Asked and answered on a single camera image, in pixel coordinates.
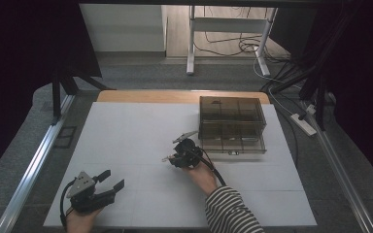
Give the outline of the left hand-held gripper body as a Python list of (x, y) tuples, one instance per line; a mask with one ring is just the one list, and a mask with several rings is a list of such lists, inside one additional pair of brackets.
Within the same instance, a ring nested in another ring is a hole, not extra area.
[(116, 195), (111, 190), (95, 193), (97, 183), (92, 178), (87, 172), (81, 171), (67, 194), (71, 207), (78, 213), (89, 214), (115, 202)]

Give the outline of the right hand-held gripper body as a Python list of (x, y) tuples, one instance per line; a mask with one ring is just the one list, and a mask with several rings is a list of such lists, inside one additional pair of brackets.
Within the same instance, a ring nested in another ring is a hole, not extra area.
[(200, 147), (198, 147), (190, 137), (197, 134), (197, 131), (191, 131), (183, 133), (180, 137), (173, 141), (176, 145), (174, 147), (175, 156), (183, 156), (188, 163), (187, 167), (194, 168), (200, 162), (203, 152)]

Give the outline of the smoked acrylic drawer organizer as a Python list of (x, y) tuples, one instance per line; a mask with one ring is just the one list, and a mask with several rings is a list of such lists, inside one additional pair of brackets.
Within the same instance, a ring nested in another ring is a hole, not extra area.
[(259, 98), (200, 97), (198, 139), (206, 152), (265, 153), (266, 125)]

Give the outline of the person's left hand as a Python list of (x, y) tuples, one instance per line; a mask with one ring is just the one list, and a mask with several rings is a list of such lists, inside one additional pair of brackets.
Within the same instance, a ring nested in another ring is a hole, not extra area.
[(101, 209), (89, 214), (78, 213), (73, 208), (69, 208), (66, 215), (67, 233), (90, 233), (96, 217), (102, 212)]

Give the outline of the person's right hand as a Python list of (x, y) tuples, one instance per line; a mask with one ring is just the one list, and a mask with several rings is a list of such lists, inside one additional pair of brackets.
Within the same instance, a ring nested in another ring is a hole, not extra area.
[(194, 168), (183, 168), (192, 181), (207, 195), (212, 194), (217, 188), (217, 180), (214, 173), (203, 162), (200, 162)]

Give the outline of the white table mat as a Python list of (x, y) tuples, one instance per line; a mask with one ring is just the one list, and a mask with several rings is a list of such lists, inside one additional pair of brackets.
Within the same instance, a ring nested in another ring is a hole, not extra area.
[[(266, 152), (251, 162), (217, 162), (227, 184), (237, 189), (264, 226), (313, 226), (316, 223), (289, 152), (276, 111), (263, 108)], [(125, 187), (96, 223), (101, 227), (204, 228), (205, 196), (182, 170), (166, 161), (173, 140), (197, 129), (196, 104), (95, 102), (85, 122), (63, 182), (81, 171), (90, 176), (109, 170), (96, 186)]]

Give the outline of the dark floor plate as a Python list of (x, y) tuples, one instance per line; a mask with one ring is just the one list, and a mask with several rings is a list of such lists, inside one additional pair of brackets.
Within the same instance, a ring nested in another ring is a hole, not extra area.
[(69, 149), (72, 145), (76, 130), (76, 126), (63, 126), (58, 133), (54, 147), (56, 149)]

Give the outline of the black tripod stand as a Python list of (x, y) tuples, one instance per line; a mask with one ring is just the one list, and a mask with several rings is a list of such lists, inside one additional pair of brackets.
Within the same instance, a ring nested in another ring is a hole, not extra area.
[(61, 117), (61, 89), (64, 89), (67, 95), (76, 95), (79, 91), (78, 85), (76, 84), (74, 78), (78, 77), (81, 80), (89, 83), (90, 85), (100, 89), (100, 90), (112, 90), (111, 87), (108, 87), (101, 82), (97, 81), (91, 75), (78, 70), (72, 66), (66, 66), (54, 71), (52, 76), (52, 125), (56, 125)]

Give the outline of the white power strip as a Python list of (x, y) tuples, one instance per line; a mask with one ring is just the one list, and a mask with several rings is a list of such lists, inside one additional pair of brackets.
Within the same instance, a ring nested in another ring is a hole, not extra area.
[(304, 116), (299, 114), (293, 114), (290, 116), (292, 121), (308, 136), (313, 136), (317, 134), (315, 128), (313, 128), (305, 119)]

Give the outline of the dark curtain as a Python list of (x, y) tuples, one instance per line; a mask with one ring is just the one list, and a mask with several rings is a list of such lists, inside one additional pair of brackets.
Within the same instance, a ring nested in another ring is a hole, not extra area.
[(35, 90), (63, 71), (101, 75), (80, 0), (0, 0), (0, 158)]
[(278, 11), (271, 39), (312, 67), (335, 29), (342, 35), (323, 68), (337, 122), (373, 166), (373, 0)]

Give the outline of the white cabinet panel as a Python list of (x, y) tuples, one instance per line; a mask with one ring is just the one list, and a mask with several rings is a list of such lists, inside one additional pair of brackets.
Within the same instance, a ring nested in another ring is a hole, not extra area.
[(80, 8), (96, 51), (166, 51), (165, 6), (81, 4)]

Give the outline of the black metal stand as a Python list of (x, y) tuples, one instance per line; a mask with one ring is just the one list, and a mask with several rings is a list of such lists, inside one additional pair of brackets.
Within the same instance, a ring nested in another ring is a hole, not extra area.
[(298, 97), (300, 100), (310, 100), (313, 95), (316, 95), (315, 101), (317, 111), (315, 113), (315, 121), (321, 131), (325, 130), (323, 124), (323, 102), (325, 92), (325, 78), (323, 76), (323, 68), (341, 35), (342, 30), (335, 29), (334, 32), (329, 36), (329, 39), (324, 46), (321, 54), (311, 68), (307, 69), (300, 75), (297, 75), (295, 78), (284, 82), (283, 84), (278, 84), (277, 86), (274, 86), (270, 89), (270, 93), (275, 94), (289, 88), (296, 83), (305, 81), (305, 84), (298, 92)]

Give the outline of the aluminium floor rail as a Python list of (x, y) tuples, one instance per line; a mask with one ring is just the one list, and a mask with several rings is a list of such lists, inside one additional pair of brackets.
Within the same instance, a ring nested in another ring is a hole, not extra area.
[(317, 130), (317, 136), (322, 146), (324, 155), (328, 160), (328, 163), (344, 193), (345, 198), (350, 204), (362, 233), (373, 233), (372, 219), (367, 212), (367, 209), (355, 186), (353, 185), (344, 165), (342, 164), (333, 144), (330, 142), (326, 132), (321, 130), (314, 117), (310, 113), (307, 113), (307, 118), (311, 122), (312, 126)]
[(17, 189), (15, 190), (7, 208), (0, 218), (0, 233), (11, 233), (17, 219), (24, 207), (26, 200), (39, 176), (39, 173), (51, 151), (52, 146), (59, 134), (63, 123), (68, 115), (69, 109), (75, 100), (75, 95), (66, 95), (61, 103), (61, 116), (57, 123), (52, 124), (47, 130), (43, 140), (32, 157), (26, 171), (24, 172)]

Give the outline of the white desk frame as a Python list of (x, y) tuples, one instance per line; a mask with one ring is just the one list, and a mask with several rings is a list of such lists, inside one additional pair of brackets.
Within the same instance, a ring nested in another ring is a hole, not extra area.
[(222, 32), (222, 33), (254, 33), (261, 36), (259, 45), (254, 54), (258, 66), (264, 77), (270, 72), (264, 58), (264, 49), (269, 37), (277, 8), (272, 8), (266, 19), (250, 18), (222, 18), (222, 17), (196, 17), (195, 7), (189, 7), (189, 42), (186, 61), (186, 73), (194, 74), (194, 35), (196, 32)]

